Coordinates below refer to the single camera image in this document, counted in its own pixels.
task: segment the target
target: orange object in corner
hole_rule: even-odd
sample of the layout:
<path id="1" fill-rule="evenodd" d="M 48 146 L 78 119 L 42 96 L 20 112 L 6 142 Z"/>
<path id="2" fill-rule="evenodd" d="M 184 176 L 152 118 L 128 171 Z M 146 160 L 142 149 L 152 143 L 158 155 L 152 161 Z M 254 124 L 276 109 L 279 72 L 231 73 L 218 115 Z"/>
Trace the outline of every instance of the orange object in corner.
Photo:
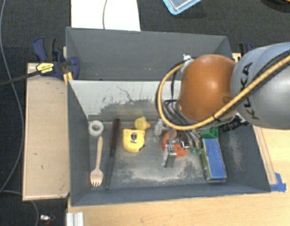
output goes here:
<path id="1" fill-rule="evenodd" d="M 167 140 L 169 139 L 170 136 L 170 131 L 166 132 L 163 140 L 162 140 L 162 149 L 164 150 L 166 145 L 167 145 Z M 176 153 L 176 158 L 180 158 L 185 156 L 186 154 L 189 153 L 189 150 L 185 150 L 182 148 L 182 146 L 179 143 L 174 144 L 174 152 Z"/>

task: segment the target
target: wooden table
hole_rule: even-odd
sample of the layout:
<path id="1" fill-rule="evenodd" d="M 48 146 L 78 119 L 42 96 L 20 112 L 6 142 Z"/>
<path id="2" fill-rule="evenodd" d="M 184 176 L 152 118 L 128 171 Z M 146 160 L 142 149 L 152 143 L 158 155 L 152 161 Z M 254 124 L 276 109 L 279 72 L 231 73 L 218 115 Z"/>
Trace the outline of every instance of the wooden table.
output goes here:
<path id="1" fill-rule="evenodd" d="M 285 193 L 72 208 L 85 226 L 290 226 L 290 130 L 262 129 Z"/>

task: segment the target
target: metal tool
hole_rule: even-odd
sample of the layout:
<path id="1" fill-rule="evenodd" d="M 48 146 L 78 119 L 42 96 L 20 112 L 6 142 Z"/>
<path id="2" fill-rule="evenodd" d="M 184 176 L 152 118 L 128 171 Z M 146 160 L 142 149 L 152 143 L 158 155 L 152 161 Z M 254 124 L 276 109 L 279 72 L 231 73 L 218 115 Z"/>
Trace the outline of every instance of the metal tool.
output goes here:
<path id="1" fill-rule="evenodd" d="M 175 133 L 175 130 L 171 129 L 168 143 L 166 144 L 165 149 L 164 149 L 164 159 L 162 162 L 162 166 L 165 168 L 167 167 L 172 168 L 174 166 L 175 158 L 177 155 L 177 153 L 174 152 L 174 143 L 175 143 L 174 133 Z"/>
<path id="2" fill-rule="evenodd" d="M 90 173 L 90 181 L 93 187 L 99 187 L 104 177 L 103 172 L 99 169 L 99 165 L 101 162 L 102 148 L 103 148 L 103 137 L 100 136 L 98 139 L 98 144 L 97 144 L 96 168 Z"/>
<path id="3" fill-rule="evenodd" d="M 106 174 L 104 179 L 104 187 L 105 189 L 109 189 L 113 165 L 114 165 L 114 158 L 116 154 L 116 144 L 117 144 L 117 137 L 118 137 L 118 129 L 120 127 L 120 120 L 115 119 L 112 128 L 112 135 L 111 135 L 111 143 L 110 143 L 110 156 L 108 160 L 108 164 L 106 167 Z"/>

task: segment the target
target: yellow label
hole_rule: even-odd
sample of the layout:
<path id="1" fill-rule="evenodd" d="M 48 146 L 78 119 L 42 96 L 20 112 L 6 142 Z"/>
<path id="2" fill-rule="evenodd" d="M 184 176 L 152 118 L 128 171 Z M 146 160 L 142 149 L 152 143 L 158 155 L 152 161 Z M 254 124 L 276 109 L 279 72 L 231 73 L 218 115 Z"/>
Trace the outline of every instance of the yellow label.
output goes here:
<path id="1" fill-rule="evenodd" d="M 51 72 L 52 70 L 53 70 L 53 68 L 48 68 L 48 69 L 41 70 L 41 72 L 47 73 L 47 72 Z"/>
<path id="2" fill-rule="evenodd" d="M 41 63 L 36 66 L 38 71 L 42 71 L 42 73 L 50 72 L 53 70 L 54 64 L 53 63 Z"/>

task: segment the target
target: yellow cable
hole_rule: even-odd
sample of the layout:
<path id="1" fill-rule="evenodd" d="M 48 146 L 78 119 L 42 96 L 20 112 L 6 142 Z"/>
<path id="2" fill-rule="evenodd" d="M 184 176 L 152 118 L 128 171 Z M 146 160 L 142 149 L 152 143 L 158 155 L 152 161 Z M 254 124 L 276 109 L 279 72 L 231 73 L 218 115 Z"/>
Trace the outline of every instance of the yellow cable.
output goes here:
<path id="1" fill-rule="evenodd" d="M 209 118 L 205 119 L 204 121 L 200 121 L 198 123 L 195 123 L 193 125 L 188 126 L 179 126 L 176 124 L 171 123 L 164 115 L 163 107 L 162 107 L 162 90 L 164 87 L 165 82 L 169 77 L 176 71 L 178 71 L 181 67 L 184 66 L 184 63 L 181 63 L 177 67 L 170 70 L 165 77 L 162 79 L 158 89 L 157 89 L 157 110 L 161 117 L 161 119 L 171 128 L 176 130 L 192 130 L 192 129 L 198 129 L 200 127 L 206 126 L 209 123 L 215 121 L 215 119 L 222 116 L 226 111 L 228 111 L 232 106 L 234 106 L 238 101 L 240 101 L 242 98 L 244 98 L 253 88 L 255 88 L 259 83 L 261 83 L 263 80 L 265 80 L 268 76 L 270 76 L 272 73 L 274 73 L 276 70 L 280 69 L 282 66 L 284 66 L 286 63 L 290 61 L 290 55 L 288 55 L 286 58 L 282 59 L 275 65 L 273 65 L 271 68 L 266 70 L 263 74 L 261 74 L 257 79 L 252 81 L 243 91 L 241 91 L 237 96 L 235 96 L 229 103 L 227 103 L 224 107 L 222 107 L 219 111 L 217 111 L 214 116 L 210 116 Z"/>

